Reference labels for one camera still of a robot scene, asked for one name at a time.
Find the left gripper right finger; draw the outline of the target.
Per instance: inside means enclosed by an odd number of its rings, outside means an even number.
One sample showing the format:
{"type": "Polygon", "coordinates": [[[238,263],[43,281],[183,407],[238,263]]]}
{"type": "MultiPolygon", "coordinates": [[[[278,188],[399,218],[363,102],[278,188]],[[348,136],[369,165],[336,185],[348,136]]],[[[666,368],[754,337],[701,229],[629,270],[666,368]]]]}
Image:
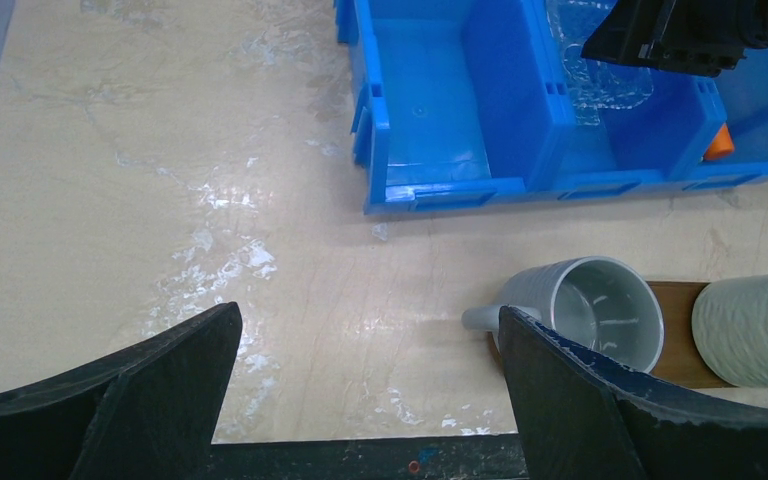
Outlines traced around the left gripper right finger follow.
{"type": "Polygon", "coordinates": [[[622,365],[499,311],[498,349],[534,479],[768,479],[768,409],[622,365]]]}

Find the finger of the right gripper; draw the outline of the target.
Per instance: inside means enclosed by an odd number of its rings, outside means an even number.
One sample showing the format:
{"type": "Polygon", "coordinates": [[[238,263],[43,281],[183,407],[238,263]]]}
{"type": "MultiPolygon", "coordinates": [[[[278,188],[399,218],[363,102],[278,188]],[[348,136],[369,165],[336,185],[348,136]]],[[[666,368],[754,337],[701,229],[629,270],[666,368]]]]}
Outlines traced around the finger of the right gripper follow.
{"type": "Polygon", "coordinates": [[[662,1],[619,0],[588,37],[581,56],[628,67],[655,67],[649,50],[662,1]]]}

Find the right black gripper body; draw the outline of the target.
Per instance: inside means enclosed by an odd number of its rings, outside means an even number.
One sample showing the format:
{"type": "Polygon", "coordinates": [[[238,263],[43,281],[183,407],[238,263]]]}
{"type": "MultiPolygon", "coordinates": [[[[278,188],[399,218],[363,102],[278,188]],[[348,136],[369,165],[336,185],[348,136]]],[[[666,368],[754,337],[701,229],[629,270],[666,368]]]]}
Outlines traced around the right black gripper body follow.
{"type": "Polygon", "coordinates": [[[716,77],[745,58],[747,1],[654,1],[638,58],[650,68],[716,77]]]}

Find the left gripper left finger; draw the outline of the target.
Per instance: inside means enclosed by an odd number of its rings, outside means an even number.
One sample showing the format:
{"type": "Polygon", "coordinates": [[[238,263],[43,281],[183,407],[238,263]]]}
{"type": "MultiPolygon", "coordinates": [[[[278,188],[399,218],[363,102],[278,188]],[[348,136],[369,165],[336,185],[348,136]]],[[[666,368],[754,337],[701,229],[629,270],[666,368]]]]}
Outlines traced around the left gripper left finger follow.
{"type": "Polygon", "coordinates": [[[0,393],[0,479],[183,479],[207,461],[236,361],[236,303],[0,393]]]}

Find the clear acrylic holder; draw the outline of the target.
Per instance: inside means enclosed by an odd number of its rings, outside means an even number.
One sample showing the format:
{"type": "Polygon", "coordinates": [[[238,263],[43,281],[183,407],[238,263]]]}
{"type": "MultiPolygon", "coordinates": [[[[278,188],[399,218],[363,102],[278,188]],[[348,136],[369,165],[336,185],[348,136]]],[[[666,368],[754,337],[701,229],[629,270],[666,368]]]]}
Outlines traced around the clear acrylic holder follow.
{"type": "Polygon", "coordinates": [[[546,0],[544,5],[579,126],[597,126],[602,112],[633,109],[652,95],[648,69],[582,56],[585,42],[610,14],[614,1],[546,0]]]}

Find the brown oval wooden tray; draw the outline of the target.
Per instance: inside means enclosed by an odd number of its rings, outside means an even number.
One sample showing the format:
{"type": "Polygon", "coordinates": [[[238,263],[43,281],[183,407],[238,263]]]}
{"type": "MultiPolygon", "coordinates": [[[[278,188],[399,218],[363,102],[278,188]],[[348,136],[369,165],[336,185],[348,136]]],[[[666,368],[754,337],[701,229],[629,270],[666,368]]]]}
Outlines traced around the brown oval wooden tray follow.
{"type": "Polygon", "coordinates": [[[706,284],[664,281],[647,282],[647,284],[653,290],[660,305],[665,328],[661,356],[654,369],[648,374],[691,389],[727,388],[729,385],[717,377],[703,362],[692,338],[692,306],[706,284]]]}

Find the orange toothpaste tube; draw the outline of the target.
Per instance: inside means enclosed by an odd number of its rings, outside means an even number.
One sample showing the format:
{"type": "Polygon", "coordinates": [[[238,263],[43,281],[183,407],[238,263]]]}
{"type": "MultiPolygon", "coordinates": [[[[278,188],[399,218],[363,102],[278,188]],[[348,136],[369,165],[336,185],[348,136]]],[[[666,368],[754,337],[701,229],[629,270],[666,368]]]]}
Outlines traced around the orange toothpaste tube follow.
{"type": "Polygon", "coordinates": [[[728,126],[723,124],[703,154],[704,161],[718,161],[735,152],[728,126]]]}

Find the grey ceramic mug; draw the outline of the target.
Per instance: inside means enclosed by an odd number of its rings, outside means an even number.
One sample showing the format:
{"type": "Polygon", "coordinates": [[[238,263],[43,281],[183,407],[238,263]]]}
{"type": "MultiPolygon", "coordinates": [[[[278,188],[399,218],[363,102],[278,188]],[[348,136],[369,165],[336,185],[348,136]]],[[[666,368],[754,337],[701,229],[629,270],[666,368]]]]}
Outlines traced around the grey ceramic mug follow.
{"type": "Polygon", "coordinates": [[[641,372],[651,372],[663,350],[664,320],[653,290],[613,258],[588,256],[523,270],[507,280],[493,304],[464,311],[462,325],[498,339],[503,306],[641,372]]]}

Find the blue plastic bin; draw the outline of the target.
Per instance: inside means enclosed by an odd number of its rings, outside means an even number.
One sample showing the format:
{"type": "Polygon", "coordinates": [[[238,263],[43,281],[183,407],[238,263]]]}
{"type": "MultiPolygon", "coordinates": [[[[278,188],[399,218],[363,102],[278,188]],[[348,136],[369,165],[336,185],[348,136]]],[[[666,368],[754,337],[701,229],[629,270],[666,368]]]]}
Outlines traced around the blue plastic bin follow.
{"type": "Polygon", "coordinates": [[[579,126],[545,1],[338,1],[368,214],[696,193],[768,181],[768,50],[579,126]],[[723,124],[735,152],[703,154],[723,124]]]}

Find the pale green ceramic mug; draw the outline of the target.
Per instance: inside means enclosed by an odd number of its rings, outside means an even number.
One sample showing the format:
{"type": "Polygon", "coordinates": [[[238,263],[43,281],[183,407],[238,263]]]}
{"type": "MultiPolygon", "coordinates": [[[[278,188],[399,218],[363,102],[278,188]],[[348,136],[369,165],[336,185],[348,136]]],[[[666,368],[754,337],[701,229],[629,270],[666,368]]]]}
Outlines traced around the pale green ceramic mug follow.
{"type": "Polygon", "coordinates": [[[768,390],[768,275],[708,284],[694,302],[691,329],[698,353],[717,377],[768,390]]]}

